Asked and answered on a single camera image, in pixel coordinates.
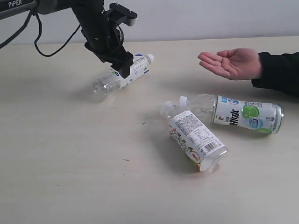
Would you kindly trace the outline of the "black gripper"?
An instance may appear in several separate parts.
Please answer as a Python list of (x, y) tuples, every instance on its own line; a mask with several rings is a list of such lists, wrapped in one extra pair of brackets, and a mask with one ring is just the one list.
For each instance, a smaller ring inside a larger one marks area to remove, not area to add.
[(125, 51), (117, 39), (115, 22), (109, 21), (104, 10), (104, 1), (76, 0), (71, 9), (82, 27), (86, 48), (102, 62), (111, 63), (111, 68), (122, 78), (127, 78), (134, 56)]

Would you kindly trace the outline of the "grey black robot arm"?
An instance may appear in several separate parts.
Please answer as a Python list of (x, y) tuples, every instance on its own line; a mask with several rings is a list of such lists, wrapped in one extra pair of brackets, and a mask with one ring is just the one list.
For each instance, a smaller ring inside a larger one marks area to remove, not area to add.
[(122, 23), (133, 26), (137, 13), (119, 3), (111, 3), (105, 10), (102, 0), (2, 0), (0, 18), (5, 19), (28, 12), (24, 24), (1, 47), (8, 45), (28, 25), (32, 16), (40, 23), (41, 14), (51, 14), (70, 8), (76, 16), (82, 35), (86, 39), (85, 47), (94, 53), (103, 63), (108, 62), (122, 78), (130, 74), (133, 55), (123, 47), (124, 34)]

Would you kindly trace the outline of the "black sleeved forearm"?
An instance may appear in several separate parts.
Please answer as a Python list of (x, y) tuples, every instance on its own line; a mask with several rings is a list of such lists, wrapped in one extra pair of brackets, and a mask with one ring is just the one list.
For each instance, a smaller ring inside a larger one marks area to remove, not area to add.
[(287, 95), (299, 96), (299, 53), (272, 55), (260, 52), (261, 75), (252, 79), (255, 88), (279, 91)]

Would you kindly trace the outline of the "person's open hand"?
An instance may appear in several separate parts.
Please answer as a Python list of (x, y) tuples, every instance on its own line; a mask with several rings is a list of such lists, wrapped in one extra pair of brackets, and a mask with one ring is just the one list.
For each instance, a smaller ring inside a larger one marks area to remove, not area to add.
[(259, 54), (250, 48), (223, 50), (216, 54), (201, 52), (198, 59), (200, 66), (229, 80), (259, 79), (262, 74)]

